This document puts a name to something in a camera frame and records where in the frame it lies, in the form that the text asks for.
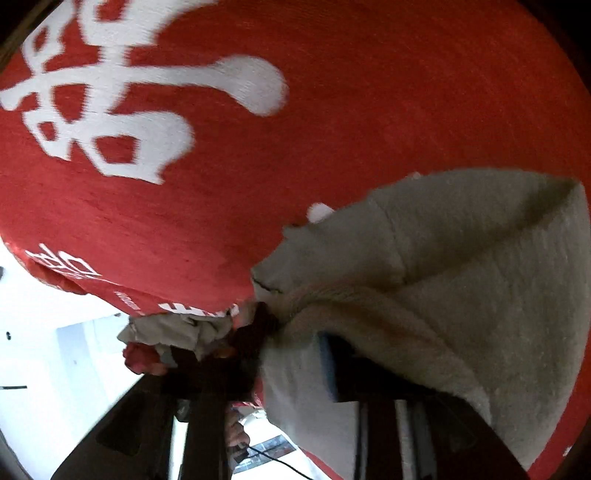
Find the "person's left hand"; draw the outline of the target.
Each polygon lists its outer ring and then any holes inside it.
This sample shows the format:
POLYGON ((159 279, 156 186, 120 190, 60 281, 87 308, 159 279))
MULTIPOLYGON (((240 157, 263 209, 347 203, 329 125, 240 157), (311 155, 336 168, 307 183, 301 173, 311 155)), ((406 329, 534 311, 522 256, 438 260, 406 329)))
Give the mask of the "person's left hand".
POLYGON ((136 375, 163 376, 177 367, 169 347, 127 343, 122 352, 124 364, 136 375))

